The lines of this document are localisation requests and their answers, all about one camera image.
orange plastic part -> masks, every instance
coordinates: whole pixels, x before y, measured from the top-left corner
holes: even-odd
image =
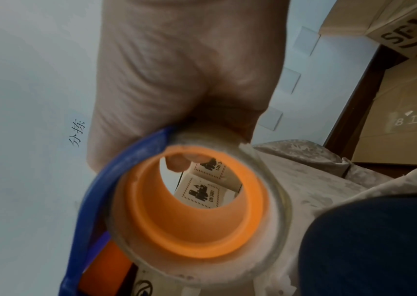
[[[159,171],[162,157],[200,154],[228,166],[243,184],[243,194],[215,209],[181,203],[166,188]],[[257,230],[268,194],[254,172],[233,157],[197,146],[170,146],[135,166],[126,184],[129,217],[161,248],[192,258],[213,258],[243,246]]]
[[[132,262],[110,241],[83,273],[78,288],[89,296],[114,296]]]

wall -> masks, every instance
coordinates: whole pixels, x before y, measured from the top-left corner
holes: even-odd
[[[289,37],[317,30],[333,0],[294,0]],[[94,175],[67,142],[74,119],[90,120],[100,2],[0,0],[0,295],[54,295],[64,275],[80,200]],[[321,38],[311,57],[285,64],[302,77],[276,91],[284,116],[255,141],[322,143],[372,57],[364,38]],[[174,187],[178,175],[165,173]]]

tape roll core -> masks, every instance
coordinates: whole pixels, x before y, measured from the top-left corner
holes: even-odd
[[[226,164],[243,184],[230,204],[196,209],[178,201],[166,188],[159,161],[175,154],[200,154]],[[254,235],[268,209],[268,193],[255,173],[226,153],[206,147],[173,145],[134,168],[126,181],[126,206],[140,230],[155,244],[192,258],[214,258],[242,247]]]

sf logo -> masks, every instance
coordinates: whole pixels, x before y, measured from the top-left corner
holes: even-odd
[[[410,48],[417,46],[417,19],[407,21],[406,25],[402,25],[392,32],[382,34],[381,37],[392,44],[399,44],[400,48]]]

brown cardboard box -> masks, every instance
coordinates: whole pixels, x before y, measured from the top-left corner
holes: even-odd
[[[417,58],[417,0],[337,0],[319,33],[366,35]]]
[[[352,160],[417,165],[417,61],[386,71]]]

